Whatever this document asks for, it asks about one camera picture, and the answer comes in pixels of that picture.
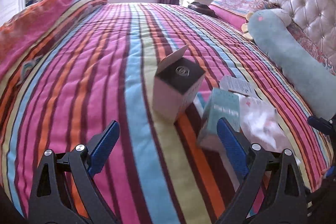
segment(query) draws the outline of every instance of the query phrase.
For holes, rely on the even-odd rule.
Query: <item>blue gripper pad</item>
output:
[[[330,177],[331,175],[336,174],[336,168],[335,166],[330,167],[330,169],[326,172],[325,177]]]
[[[92,178],[95,174],[98,174],[102,171],[105,162],[107,161],[113,147],[119,139],[119,134],[120,127],[116,121],[113,121],[104,130],[102,138],[91,153],[88,173]]]
[[[249,173],[246,165],[246,153],[236,139],[233,129],[226,124],[223,118],[217,122],[217,134],[239,182],[242,182]]]

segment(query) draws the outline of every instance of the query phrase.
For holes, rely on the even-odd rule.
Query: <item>bed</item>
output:
[[[292,12],[336,65],[335,0],[270,1]],[[75,0],[70,6],[25,36],[29,45],[0,55],[0,180],[22,215],[44,151],[70,151],[117,120],[120,138],[94,180],[122,223],[214,223],[236,181],[225,160],[196,139],[205,103],[224,75],[249,81],[260,99],[276,107],[307,187],[314,188],[330,165],[329,141],[306,123],[312,112],[303,98],[228,23],[175,5]],[[154,75],[158,63],[184,45],[184,57],[206,76],[194,103],[172,124],[152,109]],[[257,211],[255,204],[251,213]]]

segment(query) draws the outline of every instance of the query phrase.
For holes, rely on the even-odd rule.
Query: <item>white plastic bag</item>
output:
[[[239,96],[240,126],[251,143],[260,144],[265,150],[293,151],[289,139],[277,122],[277,110],[268,102],[257,98]]]

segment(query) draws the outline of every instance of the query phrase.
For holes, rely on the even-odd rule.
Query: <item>open box flap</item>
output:
[[[178,49],[175,52],[172,52],[170,55],[165,57],[157,66],[156,74],[163,71],[166,67],[171,65],[172,63],[176,62],[180,58],[182,58],[183,54],[187,50],[188,45],[183,46],[182,48]]]

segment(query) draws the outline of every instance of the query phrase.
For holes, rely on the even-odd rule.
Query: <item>orange pillow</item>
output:
[[[0,27],[0,62],[10,50],[36,41],[73,4],[74,0],[43,0],[13,16]]]

